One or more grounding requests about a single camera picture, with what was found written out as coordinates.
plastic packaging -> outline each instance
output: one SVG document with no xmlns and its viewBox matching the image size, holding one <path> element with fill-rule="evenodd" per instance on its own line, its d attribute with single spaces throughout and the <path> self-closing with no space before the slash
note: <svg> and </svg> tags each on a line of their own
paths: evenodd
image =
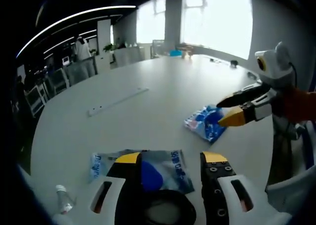
<svg viewBox="0 0 316 225">
<path fill-rule="evenodd" d="M 217 122 L 224 117 L 222 108 L 207 105 L 198 110 L 184 121 L 185 127 L 200 135 L 210 143 L 215 142 L 225 131 L 226 127 Z"/>
<path fill-rule="evenodd" d="M 75 205 L 73 200 L 69 197 L 66 188 L 58 184 L 56 186 L 57 196 L 58 196 L 58 209 L 61 214 L 68 213 Z"/>
<path fill-rule="evenodd" d="M 133 152 L 142 154 L 142 185 L 145 191 L 171 189 L 183 194 L 194 191 L 181 150 L 130 150 L 115 153 L 93 153 L 90 180 L 106 176 L 115 160 Z"/>
</svg>

ceiling light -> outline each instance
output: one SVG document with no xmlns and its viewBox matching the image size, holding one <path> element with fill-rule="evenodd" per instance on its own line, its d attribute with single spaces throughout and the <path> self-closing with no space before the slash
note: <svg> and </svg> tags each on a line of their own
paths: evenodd
<svg viewBox="0 0 316 225">
<path fill-rule="evenodd" d="M 50 49 L 48 49 L 48 50 L 46 50 L 45 52 L 44 52 L 44 54 L 46 54 L 47 52 L 49 52 L 50 50 L 52 50 L 53 48 L 55 48 L 55 47 L 57 47 L 57 46 L 59 46 L 59 45 L 61 45 L 62 43 L 64 43 L 64 42 L 67 42 L 67 41 L 69 41 L 69 40 L 71 40 L 71 39 L 73 39 L 74 37 L 71 37 L 71 38 L 69 38 L 69 39 L 66 39 L 66 40 L 64 40 L 64 41 L 62 41 L 62 42 L 60 42 L 59 44 L 57 44 L 57 45 L 54 45 L 52 48 L 50 48 Z"/>
<path fill-rule="evenodd" d="M 86 22 L 86 21 L 92 21 L 92 20 L 96 20 L 96 19 L 101 19 L 101 18 L 106 18 L 106 17 L 108 17 L 108 16 L 94 17 L 94 18 L 90 18 L 90 19 L 86 19 L 86 20 L 80 21 L 79 23 Z"/>
<path fill-rule="evenodd" d="M 81 33 L 81 34 L 79 34 L 79 35 L 80 35 L 80 36 L 83 36 L 84 34 L 88 34 L 88 33 L 95 32 L 95 31 L 97 31 L 97 29 L 92 30 L 92 31 L 87 31 L 87 32 Z"/>
<path fill-rule="evenodd" d="M 68 17 L 65 17 L 53 24 L 51 24 L 50 26 L 46 27 L 44 30 L 42 30 L 41 32 L 39 32 L 37 35 L 35 35 L 33 38 L 31 38 L 30 41 L 28 41 L 26 43 L 26 45 L 24 45 L 24 47 L 20 50 L 20 52 L 16 55 L 16 58 L 20 55 L 20 53 L 33 41 L 35 40 L 37 37 L 39 37 L 41 34 L 43 34 L 45 31 L 49 30 L 50 28 L 58 25 L 59 23 L 63 22 L 63 21 L 66 21 L 66 20 L 69 20 L 73 17 L 76 17 L 76 16 L 79 16 L 79 15 L 82 15 L 82 14 L 86 14 L 86 13 L 89 13 L 89 12 L 93 12 L 93 11 L 100 11 L 100 10 L 106 10 L 106 9 L 115 9 L 115 8 L 135 8 L 136 6 L 105 6 L 105 7 L 99 7 L 99 8 L 95 8 L 95 9 L 90 9 L 90 10 L 86 10 L 86 11 L 82 11 L 82 12 L 79 12 L 79 13 L 76 13 L 74 15 L 71 15 L 71 16 L 68 16 Z"/>
<path fill-rule="evenodd" d="M 44 58 L 44 60 L 47 59 L 47 58 L 49 58 L 49 57 L 52 56 L 53 54 L 54 54 L 54 53 L 51 53 L 50 55 L 46 56 L 46 57 Z"/>
<path fill-rule="evenodd" d="M 97 37 L 97 35 L 89 36 L 89 37 L 87 37 L 87 38 L 85 38 L 85 39 L 88 40 L 88 39 L 93 38 L 93 37 Z"/>
<path fill-rule="evenodd" d="M 74 24 L 71 24 L 71 25 L 69 25 L 69 26 L 66 26 L 66 27 L 64 27 L 64 28 L 62 28 L 62 29 L 60 29 L 60 30 L 58 30 L 58 31 L 55 31 L 53 34 L 51 34 L 51 35 L 55 35 L 56 33 L 58 33 L 58 32 L 60 32 L 60 31 L 62 31 L 62 30 L 65 30 L 65 29 L 67 29 L 67 28 L 69 28 L 69 27 L 71 27 L 71 26 L 74 26 L 74 25 L 76 25 L 76 24 L 78 24 L 78 23 L 74 23 Z"/>
<path fill-rule="evenodd" d="M 44 4 L 40 7 L 40 9 L 39 9 L 38 16 L 37 16 L 36 22 L 35 22 L 35 27 L 38 26 L 38 23 L 39 23 L 39 20 L 40 20 L 40 15 L 41 15 L 41 13 L 42 13 L 43 10 L 44 10 L 44 6 L 45 6 L 45 3 L 44 3 Z"/>
</svg>

white table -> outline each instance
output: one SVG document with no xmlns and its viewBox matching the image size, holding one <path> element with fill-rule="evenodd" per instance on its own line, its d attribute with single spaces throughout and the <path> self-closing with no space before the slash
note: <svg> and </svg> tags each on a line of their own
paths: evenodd
<svg viewBox="0 0 316 225">
<path fill-rule="evenodd" d="M 192 60 L 163 57 L 94 76 L 51 99 L 39 119 L 33 140 L 31 176 L 35 194 L 50 214 L 57 211 L 55 185 L 75 195 L 88 183 L 90 155 L 122 149 L 182 149 L 195 192 L 187 197 L 205 224 L 199 154 L 222 153 L 238 174 L 265 189 L 273 151 L 272 118 L 228 128 L 212 146 L 183 126 L 207 104 L 253 83 L 247 71 Z M 92 107 L 122 98 L 137 88 L 149 91 L 93 117 Z"/>
</svg>

white wall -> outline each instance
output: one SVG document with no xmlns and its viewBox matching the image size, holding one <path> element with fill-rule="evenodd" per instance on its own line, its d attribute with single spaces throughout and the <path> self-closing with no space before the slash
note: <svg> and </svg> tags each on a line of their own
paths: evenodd
<svg viewBox="0 0 316 225">
<path fill-rule="evenodd" d="M 273 0 L 252 0 L 253 31 L 248 68 L 257 66 L 254 53 L 284 41 L 296 66 L 298 86 L 308 89 L 314 72 L 315 39 L 307 23 Z"/>
<path fill-rule="evenodd" d="M 182 0 L 166 0 L 164 38 L 175 45 L 180 43 Z"/>
<path fill-rule="evenodd" d="M 110 34 L 111 20 L 98 21 L 98 47 L 99 53 L 104 54 L 103 48 L 111 43 Z"/>
<path fill-rule="evenodd" d="M 91 49 L 98 50 L 98 41 L 97 41 L 97 38 L 88 39 L 88 43 L 89 43 L 89 48 L 90 48 L 90 50 L 91 50 Z"/>
<path fill-rule="evenodd" d="M 117 38 L 119 38 L 120 44 L 122 42 L 127 42 L 128 44 L 136 43 L 136 20 L 137 11 L 134 11 L 113 26 L 115 44 L 117 44 Z"/>
</svg>

window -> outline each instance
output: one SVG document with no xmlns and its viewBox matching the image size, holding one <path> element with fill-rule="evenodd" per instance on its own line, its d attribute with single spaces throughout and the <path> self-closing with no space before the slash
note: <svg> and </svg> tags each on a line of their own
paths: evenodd
<svg viewBox="0 0 316 225">
<path fill-rule="evenodd" d="M 111 38 L 111 44 L 114 45 L 113 25 L 110 26 L 110 38 Z"/>
<path fill-rule="evenodd" d="M 251 0 L 184 0 L 181 41 L 248 59 Z"/>
<path fill-rule="evenodd" d="M 164 40 L 166 0 L 151 0 L 137 10 L 136 39 L 138 43 Z"/>
</svg>

